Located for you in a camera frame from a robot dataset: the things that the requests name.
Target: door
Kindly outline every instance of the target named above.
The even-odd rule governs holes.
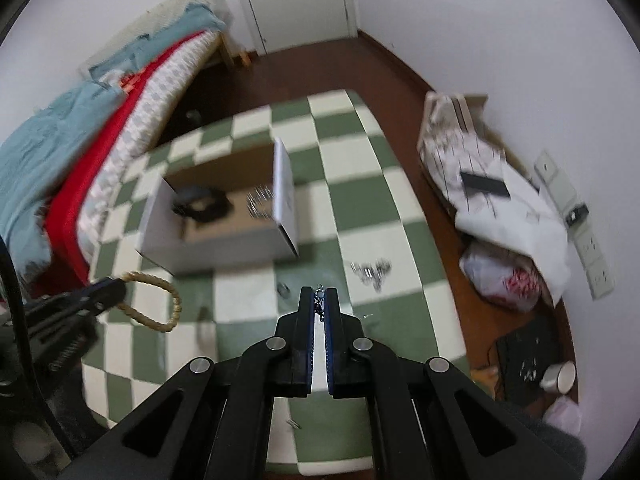
[[[249,1],[267,52],[349,35],[345,0]]]

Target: red blanket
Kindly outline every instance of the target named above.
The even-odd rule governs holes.
[[[44,280],[44,282],[49,284],[65,283],[65,285],[63,285],[65,288],[62,290],[69,290],[69,288],[75,288],[87,283],[89,265],[84,260],[80,247],[78,246],[78,232],[76,228],[78,215],[84,203],[84,198],[118,139],[125,122],[135,108],[147,80],[181,44],[199,34],[201,34],[201,32],[191,34],[178,41],[169,47],[154,62],[147,65],[140,73],[123,80],[122,86],[129,93],[127,100],[104,125],[94,140],[94,143],[78,160],[66,178],[65,183],[62,185],[62,188],[51,202],[47,217],[45,218],[44,229],[47,235],[49,235],[51,251],[55,256],[52,261],[52,267],[55,266],[55,268],[51,268],[44,273],[53,273],[53,276],[43,275],[42,280],[38,280],[39,282]],[[68,274],[68,269],[64,269],[63,267],[65,266],[60,265],[61,260],[71,267],[75,277],[66,275]],[[49,288],[49,286],[44,285],[44,283],[40,283],[40,285],[41,286],[38,287],[40,289]]]

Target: paper cup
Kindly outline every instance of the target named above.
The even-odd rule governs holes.
[[[540,381],[540,388],[552,394],[566,394],[575,383],[575,365],[571,361],[551,365]]]

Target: green and white checkered tablecloth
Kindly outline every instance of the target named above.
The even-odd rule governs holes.
[[[172,277],[136,252],[146,197],[163,174],[272,137],[283,141],[292,165],[300,259]],[[278,317],[297,309],[304,285],[334,286],[342,310],[398,355],[425,361],[439,354],[467,368],[456,308],[424,214],[378,122],[355,92],[265,106],[181,136],[133,162],[112,200],[92,281],[142,270],[173,282],[183,310],[167,334],[117,309],[101,317],[100,342],[82,370],[87,404],[110,427],[190,359],[233,358],[273,335]],[[350,263],[380,258],[392,269],[377,293]],[[277,294],[278,282],[290,288],[290,298]],[[168,320],[170,298],[162,290],[132,283],[128,296],[140,312]],[[276,399],[268,467],[302,474],[367,468],[366,402],[328,395],[324,325],[317,317],[315,342],[312,393]]]

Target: wooden floor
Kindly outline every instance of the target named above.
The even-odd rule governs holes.
[[[261,57],[248,70],[229,72],[223,66],[207,69],[197,76],[178,104],[161,142],[198,126],[187,118],[190,110],[199,111],[202,124],[207,124],[262,105],[340,88],[354,89],[369,106],[422,205],[456,301],[470,366],[487,365],[488,350],[496,338],[540,315],[555,316],[565,354],[571,357],[573,348],[563,307],[554,313],[540,308],[529,314],[497,308],[483,301],[462,275],[458,260],[466,243],[423,178],[418,163],[416,143],[424,87],[366,40],[337,40],[292,48]],[[530,412],[539,415],[548,400],[543,399]],[[338,478],[364,480],[372,478],[372,473],[335,477]]]

